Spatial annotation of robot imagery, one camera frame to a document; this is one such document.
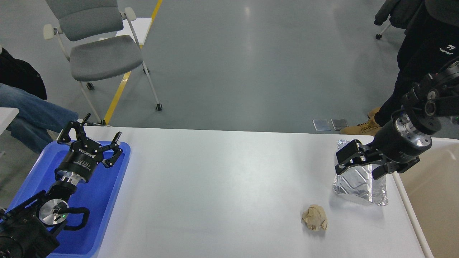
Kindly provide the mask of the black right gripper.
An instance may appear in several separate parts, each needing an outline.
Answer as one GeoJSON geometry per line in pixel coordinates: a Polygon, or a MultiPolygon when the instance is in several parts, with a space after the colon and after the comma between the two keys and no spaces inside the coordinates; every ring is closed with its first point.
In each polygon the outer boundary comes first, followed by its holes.
{"type": "Polygon", "coordinates": [[[394,172],[404,173],[419,161],[420,146],[414,144],[406,135],[403,120],[393,120],[386,124],[369,145],[353,139],[336,152],[337,175],[347,169],[364,166],[377,161],[377,151],[382,154],[384,164],[372,170],[372,178],[378,180],[394,172]]]}

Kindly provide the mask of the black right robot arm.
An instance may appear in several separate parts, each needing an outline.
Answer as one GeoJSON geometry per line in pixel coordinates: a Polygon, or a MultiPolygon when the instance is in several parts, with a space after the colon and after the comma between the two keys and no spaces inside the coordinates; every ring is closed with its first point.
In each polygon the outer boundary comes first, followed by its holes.
{"type": "Polygon", "coordinates": [[[402,99],[401,109],[393,113],[367,145],[354,139],[336,152],[336,174],[349,168],[376,164],[372,177],[403,173],[420,161],[419,155],[432,146],[431,135],[441,130],[439,116],[457,116],[458,59],[446,64],[441,72],[427,74],[402,99]]]}

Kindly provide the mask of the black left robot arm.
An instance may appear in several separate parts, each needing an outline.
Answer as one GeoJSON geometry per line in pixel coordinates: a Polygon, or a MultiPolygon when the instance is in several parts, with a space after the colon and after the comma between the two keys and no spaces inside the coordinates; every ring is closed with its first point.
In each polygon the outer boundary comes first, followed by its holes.
{"type": "Polygon", "coordinates": [[[82,122],[70,121],[57,138],[57,144],[69,146],[67,154],[54,169],[55,183],[1,215],[2,258],[45,258],[60,243],[62,231],[78,231],[87,225],[90,210],[71,207],[70,198],[79,183],[88,183],[99,164],[115,165],[123,149],[121,132],[109,145],[90,139],[82,122]]]}

